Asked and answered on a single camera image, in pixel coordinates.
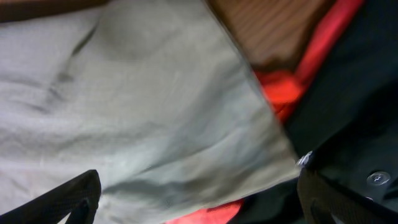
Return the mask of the khaki green shorts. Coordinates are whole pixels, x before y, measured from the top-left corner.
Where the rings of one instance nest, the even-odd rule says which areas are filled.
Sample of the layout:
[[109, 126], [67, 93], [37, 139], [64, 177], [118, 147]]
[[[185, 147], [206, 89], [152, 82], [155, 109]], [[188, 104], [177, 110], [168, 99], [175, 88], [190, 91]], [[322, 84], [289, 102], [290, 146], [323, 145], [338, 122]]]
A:
[[89, 169], [96, 223], [163, 223], [295, 178], [249, 64], [203, 1], [1, 25], [1, 211]]

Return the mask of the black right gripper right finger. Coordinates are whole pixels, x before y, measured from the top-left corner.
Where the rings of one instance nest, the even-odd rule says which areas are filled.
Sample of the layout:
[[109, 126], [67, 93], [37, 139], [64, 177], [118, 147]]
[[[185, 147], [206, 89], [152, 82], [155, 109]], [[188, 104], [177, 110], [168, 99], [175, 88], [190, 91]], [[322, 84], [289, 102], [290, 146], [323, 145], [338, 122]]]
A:
[[303, 168], [297, 192], [309, 224], [395, 224], [397, 213]]

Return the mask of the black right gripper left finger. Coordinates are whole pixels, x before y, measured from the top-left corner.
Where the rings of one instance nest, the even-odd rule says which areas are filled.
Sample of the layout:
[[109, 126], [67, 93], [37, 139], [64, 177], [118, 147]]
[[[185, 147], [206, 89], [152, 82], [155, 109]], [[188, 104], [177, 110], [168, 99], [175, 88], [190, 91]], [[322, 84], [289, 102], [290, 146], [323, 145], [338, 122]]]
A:
[[96, 170], [88, 170], [51, 191], [1, 215], [1, 224], [93, 224], [101, 196]]

